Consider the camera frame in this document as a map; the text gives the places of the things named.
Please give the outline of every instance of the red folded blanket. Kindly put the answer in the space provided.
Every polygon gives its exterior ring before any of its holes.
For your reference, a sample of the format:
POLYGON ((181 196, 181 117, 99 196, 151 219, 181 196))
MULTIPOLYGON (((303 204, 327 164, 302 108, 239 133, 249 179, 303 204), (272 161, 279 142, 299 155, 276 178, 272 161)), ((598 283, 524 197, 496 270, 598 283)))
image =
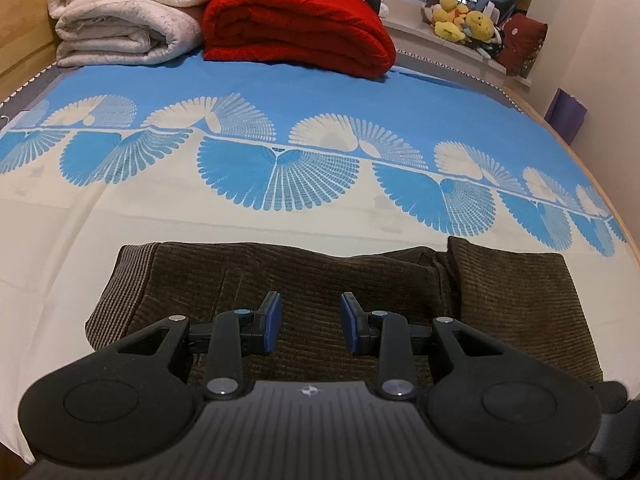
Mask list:
POLYGON ((363 0, 211 0, 204 13, 204 59, 294 61, 377 77, 396 49, 363 0))

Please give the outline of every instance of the blue bedsheet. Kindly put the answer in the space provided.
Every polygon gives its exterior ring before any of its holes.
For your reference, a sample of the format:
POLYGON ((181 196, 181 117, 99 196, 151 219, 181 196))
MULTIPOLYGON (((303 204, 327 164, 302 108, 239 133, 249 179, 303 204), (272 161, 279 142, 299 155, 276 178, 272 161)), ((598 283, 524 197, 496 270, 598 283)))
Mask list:
POLYGON ((70 186, 117 186, 197 137, 203 186, 239 208, 321 208, 372 171, 416 222, 444 234, 490 231, 504 208, 555 251, 572 225, 603 256, 625 241, 604 201, 543 127, 437 78, 380 80, 285 64, 95 66, 63 80, 0 138, 0 184, 66 140, 70 186))

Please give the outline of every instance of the logo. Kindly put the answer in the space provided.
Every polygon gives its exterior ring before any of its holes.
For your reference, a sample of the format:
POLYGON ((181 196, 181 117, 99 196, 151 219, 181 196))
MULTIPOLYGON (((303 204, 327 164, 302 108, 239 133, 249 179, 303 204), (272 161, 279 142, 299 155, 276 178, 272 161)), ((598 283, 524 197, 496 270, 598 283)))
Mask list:
POLYGON ((315 386, 308 384, 307 386, 303 386, 300 391, 307 397, 313 397, 314 395, 317 395, 320 390, 318 390, 315 386))

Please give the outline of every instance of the stuffed toy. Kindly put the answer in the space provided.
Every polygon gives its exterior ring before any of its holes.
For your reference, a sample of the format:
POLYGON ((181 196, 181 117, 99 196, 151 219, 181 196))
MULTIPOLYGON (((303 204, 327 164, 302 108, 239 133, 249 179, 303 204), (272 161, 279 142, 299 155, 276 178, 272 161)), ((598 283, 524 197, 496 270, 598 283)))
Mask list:
POLYGON ((472 10, 465 18, 466 34, 474 40, 490 43, 495 33, 494 22, 479 10, 472 10))
POLYGON ((457 43, 466 39, 466 34, 451 22, 437 22, 434 27, 436 36, 443 40, 457 43))
POLYGON ((459 4, 457 0, 439 0, 439 3, 433 7, 423 8, 422 15, 431 25, 435 25, 439 22, 454 23, 459 18, 464 20, 468 12, 469 8, 464 4, 459 4))
POLYGON ((465 30, 465 16, 458 16, 453 23, 460 29, 465 30))
POLYGON ((440 6, 445 12, 451 12, 458 8, 457 0, 440 0, 440 6))
POLYGON ((440 22, 451 22, 456 19, 455 11, 447 12, 441 6, 435 6, 435 8, 431 11, 431 19, 433 24, 440 22))

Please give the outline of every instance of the brown corduroy pants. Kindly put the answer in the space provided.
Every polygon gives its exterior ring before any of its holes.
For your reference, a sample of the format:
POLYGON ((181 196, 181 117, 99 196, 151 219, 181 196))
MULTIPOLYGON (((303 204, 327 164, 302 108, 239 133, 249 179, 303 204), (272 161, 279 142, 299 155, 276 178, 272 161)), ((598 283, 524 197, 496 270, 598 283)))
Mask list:
MULTIPOLYGON (((257 308, 269 290, 283 295, 276 351, 244 359, 252 379, 366 380, 376 360, 350 357, 340 330, 340 294, 366 311, 389 310, 409 323, 451 316, 584 380, 602 380, 591 334, 564 258, 510 253, 450 238, 447 252, 415 247, 337 258, 265 244, 153 243, 121 249, 86 324, 97 349, 172 314, 193 323, 257 308)), ((431 380, 416 357, 418 382, 431 380)), ((197 382, 204 357, 194 363, 197 382)))

